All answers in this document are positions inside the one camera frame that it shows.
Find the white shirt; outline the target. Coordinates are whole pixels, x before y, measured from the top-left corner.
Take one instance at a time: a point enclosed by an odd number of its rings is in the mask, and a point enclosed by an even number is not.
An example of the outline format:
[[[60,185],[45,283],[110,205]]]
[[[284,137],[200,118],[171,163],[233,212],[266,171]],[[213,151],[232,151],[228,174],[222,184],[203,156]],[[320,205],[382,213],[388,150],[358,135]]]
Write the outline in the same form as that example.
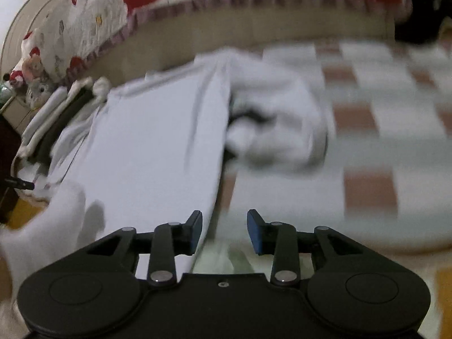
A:
[[[84,191],[84,222],[55,235],[67,256],[121,227],[140,232],[200,210],[211,219],[226,151],[299,171],[320,162],[328,128],[294,70],[233,48],[111,89],[50,152],[47,181]]]

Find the black folded garment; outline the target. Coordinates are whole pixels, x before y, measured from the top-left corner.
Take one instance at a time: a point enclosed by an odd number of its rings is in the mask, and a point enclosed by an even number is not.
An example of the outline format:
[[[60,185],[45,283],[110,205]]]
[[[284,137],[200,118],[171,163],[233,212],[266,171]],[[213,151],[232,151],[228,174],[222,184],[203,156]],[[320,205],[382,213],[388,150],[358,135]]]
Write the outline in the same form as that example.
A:
[[[60,116],[52,123],[49,130],[44,133],[31,156],[30,163],[41,163],[46,166],[51,164],[51,149],[60,137],[60,134],[81,109],[94,98],[92,90],[82,88],[75,96],[73,102],[63,110]]]

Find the white fleece sleeve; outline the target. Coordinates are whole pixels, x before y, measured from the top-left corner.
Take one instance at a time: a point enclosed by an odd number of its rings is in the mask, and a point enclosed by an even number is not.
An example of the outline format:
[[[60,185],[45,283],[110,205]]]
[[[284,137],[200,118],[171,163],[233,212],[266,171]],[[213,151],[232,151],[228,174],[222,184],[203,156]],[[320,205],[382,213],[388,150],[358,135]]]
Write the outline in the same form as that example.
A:
[[[70,181],[61,185],[47,208],[23,227],[1,231],[2,338],[28,335],[16,302],[25,279],[91,244],[104,228],[103,204],[88,204],[81,186]]]

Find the beige nightstand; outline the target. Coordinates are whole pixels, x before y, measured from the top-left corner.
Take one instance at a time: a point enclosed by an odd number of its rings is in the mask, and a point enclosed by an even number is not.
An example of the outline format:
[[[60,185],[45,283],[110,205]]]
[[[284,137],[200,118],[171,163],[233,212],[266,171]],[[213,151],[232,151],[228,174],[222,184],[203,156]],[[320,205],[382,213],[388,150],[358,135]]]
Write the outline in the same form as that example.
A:
[[[31,110],[20,96],[15,96],[1,107],[1,114],[21,136],[34,117],[35,111]]]

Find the grey bunny plush toy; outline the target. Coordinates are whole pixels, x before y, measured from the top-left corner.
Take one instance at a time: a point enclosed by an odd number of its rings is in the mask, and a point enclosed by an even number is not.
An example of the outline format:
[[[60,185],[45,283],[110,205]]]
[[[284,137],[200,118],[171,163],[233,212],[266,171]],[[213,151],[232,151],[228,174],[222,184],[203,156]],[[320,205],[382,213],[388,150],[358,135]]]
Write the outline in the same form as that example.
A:
[[[56,85],[48,79],[34,79],[28,84],[25,102],[30,109],[42,107],[55,91]]]

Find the cream folded garment upper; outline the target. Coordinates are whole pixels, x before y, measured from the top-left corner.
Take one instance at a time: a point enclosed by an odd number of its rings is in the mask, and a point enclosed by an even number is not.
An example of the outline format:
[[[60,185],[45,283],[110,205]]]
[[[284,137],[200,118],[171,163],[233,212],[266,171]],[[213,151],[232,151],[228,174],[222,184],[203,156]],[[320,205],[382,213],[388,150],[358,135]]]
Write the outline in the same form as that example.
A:
[[[39,111],[32,118],[28,126],[22,133],[21,136],[21,145],[27,145],[34,133],[44,125],[44,122],[49,119],[52,115],[56,115],[60,112],[68,102],[68,89],[65,86],[58,87],[50,96],[50,98],[46,101],[43,107],[39,109]]]

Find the cream folded garment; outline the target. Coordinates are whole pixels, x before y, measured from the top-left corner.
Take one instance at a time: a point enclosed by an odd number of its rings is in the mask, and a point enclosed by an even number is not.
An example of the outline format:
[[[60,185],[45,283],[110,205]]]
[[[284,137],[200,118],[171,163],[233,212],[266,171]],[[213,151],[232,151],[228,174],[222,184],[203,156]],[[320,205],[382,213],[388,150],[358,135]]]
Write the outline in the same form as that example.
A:
[[[52,115],[56,115],[60,112],[68,102],[68,89],[65,86],[58,87],[50,96],[50,98],[46,101],[43,107],[39,109],[39,111],[32,118],[28,126],[22,133],[21,136],[21,145],[27,145],[34,133],[44,125],[44,122],[49,119]]]
[[[27,158],[31,156],[31,154],[37,147],[37,144],[44,136],[44,133],[47,130],[49,130],[52,123],[60,116],[63,110],[73,102],[75,96],[80,92],[82,88],[92,90],[94,98],[89,103],[87,103],[75,117],[73,117],[70,123],[87,119],[95,109],[97,109],[98,107],[105,103],[107,99],[107,94],[111,90],[111,87],[112,87],[111,82],[105,77],[101,77],[95,82],[91,77],[74,81],[70,89],[68,89],[69,103],[66,105],[66,107],[64,107],[60,112],[58,112],[57,116],[52,115],[49,119],[47,119],[44,122],[44,125],[42,125],[41,128],[39,128],[39,130],[36,131],[36,133],[34,133],[30,142],[27,145],[25,146],[20,145],[17,152],[17,156],[19,158]]]

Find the pink bear plush toy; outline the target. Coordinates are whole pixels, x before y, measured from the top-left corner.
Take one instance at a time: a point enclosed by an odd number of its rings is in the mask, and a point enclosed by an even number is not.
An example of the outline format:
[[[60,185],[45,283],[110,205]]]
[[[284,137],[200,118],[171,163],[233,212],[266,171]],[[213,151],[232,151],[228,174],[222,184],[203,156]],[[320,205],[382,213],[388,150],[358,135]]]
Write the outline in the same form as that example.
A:
[[[41,62],[41,58],[38,55],[33,55],[24,60],[21,70],[27,83],[47,75]]]

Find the checkered floor rug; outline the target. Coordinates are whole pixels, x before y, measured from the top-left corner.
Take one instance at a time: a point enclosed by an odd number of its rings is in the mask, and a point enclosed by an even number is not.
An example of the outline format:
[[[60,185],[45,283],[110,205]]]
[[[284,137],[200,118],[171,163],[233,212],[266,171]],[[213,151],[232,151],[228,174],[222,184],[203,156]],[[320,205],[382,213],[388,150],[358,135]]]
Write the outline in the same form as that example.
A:
[[[302,230],[326,225],[396,253],[451,246],[451,54],[440,44],[295,42],[262,59],[295,73],[327,127],[321,160],[296,171],[231,162],[214,238],[247,240],[249,209]]]

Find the cream folded garment bottom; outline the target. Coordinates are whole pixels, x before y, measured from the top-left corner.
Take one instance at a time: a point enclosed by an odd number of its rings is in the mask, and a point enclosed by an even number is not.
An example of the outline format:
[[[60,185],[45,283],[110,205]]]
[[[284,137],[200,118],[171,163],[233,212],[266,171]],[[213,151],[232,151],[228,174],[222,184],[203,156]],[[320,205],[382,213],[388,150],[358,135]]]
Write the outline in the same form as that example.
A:
[[[95,109],[97,109],[98,107],[105,103],[107,99],[107,94],[111,90],[111,87],[112,87],[111,82],[105,77],[101,77],[95,82],[91,77],[74,81],[70,89],[68,89],[69,103],[66,105],[66,107],[64,107],[60,112],[58,112],[57,116],[52,115],[49,119],[47,119],[44,122],[44,125],[42,125],[41,128],[39,128],[39,130],[36,131],[36,133],[34,133],[30,142],[27,145],[25,146],[20,145],[17,152],[17,156],[19,158],[27,158],[31,156],[31,154],[37,147],[37,144],[44,136],[44,133],[47,130],[49,130],[52,123],[60,116],[63,110],[73,102],[75,96],[80,92],[82,88],[92,90],[94,98],[89,103],[87,103],[75,117],[73,117],[70,123],[87,119]]]

